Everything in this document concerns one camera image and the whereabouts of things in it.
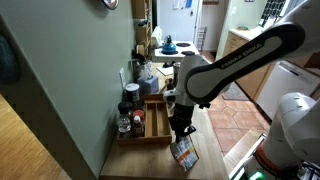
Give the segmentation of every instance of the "jar lid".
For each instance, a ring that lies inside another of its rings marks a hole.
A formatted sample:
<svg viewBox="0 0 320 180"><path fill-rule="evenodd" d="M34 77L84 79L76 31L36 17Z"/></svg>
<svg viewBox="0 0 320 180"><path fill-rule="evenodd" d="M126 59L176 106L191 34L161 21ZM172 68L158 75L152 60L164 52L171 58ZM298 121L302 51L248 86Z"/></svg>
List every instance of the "jar lid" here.
<svg viewBox="0 0 320 180"><path fill-rule="evenodd" d="M142 110L135 110L132 115L133 116L143 117L144 116L144 112Z"/></svg>
<svg viewBox="0 0 320 180"><path fill-rule="evenodd" d="M139 84L136 83L130 83L128 85L126 85L126 90L127 91L137 91L139 89Z"/></svg>
<svg viewBox="0 0 320 180"><path fill-rule="evenodd" d="M133 122L134 122L134 123L139 123L139 122L141 122L140 117L139 117L139 116L134 116Z"/></svg>
<svg viewBox="0 0 320 180"><path fill-rule="evenodd" d="M120 114L128 114L130 108L132 108L132 103L127 101L120 102L118 105L118 110L120 111Z"/></svg>

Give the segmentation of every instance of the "blue kettle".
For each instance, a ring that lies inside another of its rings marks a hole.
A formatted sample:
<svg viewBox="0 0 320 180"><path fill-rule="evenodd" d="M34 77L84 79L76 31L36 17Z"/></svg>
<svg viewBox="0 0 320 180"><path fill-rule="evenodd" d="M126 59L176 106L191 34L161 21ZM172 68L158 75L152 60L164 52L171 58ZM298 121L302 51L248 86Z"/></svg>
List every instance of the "blue kettle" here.
<svg viewBox="0 0 320 180"><path fill-rule="evenodd" d="M167 36L165 39L165 42L162 45L162 53L163 54L176 54L176 45L172 43L172 39L171 36Z"/></svg>

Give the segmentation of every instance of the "bottle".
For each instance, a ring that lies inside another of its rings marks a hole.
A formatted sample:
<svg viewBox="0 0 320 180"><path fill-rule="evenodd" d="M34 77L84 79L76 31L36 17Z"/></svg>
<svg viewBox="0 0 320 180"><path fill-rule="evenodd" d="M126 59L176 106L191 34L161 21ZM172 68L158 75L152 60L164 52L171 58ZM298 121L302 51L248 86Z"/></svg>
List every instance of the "bottle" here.
<svg viewBox="0 0 320 180"><path fill-rule="evenodd" d="M139 116L141 122L144 124L144 112L143 112L143 110L135 110L132 115L133 115L133 117Z"/></svg>
<svg viewBox="0 0 320 180"><path fill-rule="evenodd" d="M144 125L141 122L139 116L133 118L133 136L134 137L143 137L144 136Z"/></svg>
<svg viewBox="0 0 320 180"><path fill-rule="evenodd" d="M118 130L120 133L129 133L131 130L131 121L129 119L129 109L131 107L129 102L121 102L118 105L120 111L120 118L118 120Z"/></svg>

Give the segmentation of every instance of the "spice jar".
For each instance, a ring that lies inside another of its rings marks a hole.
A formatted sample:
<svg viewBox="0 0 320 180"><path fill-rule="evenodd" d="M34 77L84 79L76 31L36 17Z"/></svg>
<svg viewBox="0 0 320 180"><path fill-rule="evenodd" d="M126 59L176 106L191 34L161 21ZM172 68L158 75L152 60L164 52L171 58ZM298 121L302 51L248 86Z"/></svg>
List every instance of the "spice jar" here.
<svg viewBox="0 0 320 180"><path fill-rule="evenodd" d="M133 136L143 137L144 136L144 125L141 122L139 116L134 116L133 118Z"/></svg>

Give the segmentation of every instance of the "black lid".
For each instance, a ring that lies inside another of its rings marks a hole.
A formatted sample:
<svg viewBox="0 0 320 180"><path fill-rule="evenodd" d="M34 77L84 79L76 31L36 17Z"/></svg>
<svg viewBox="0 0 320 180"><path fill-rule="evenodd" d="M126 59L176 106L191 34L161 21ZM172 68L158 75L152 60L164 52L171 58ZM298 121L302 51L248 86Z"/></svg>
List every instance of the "black lid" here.
<svg viewBox="0 0 320 180"><path fill-rule="evenodd" d="M132 108L132 104L130 102L120 102L118 105L118 109L120 111L120 114L128 114L129 109Z"/></svg>

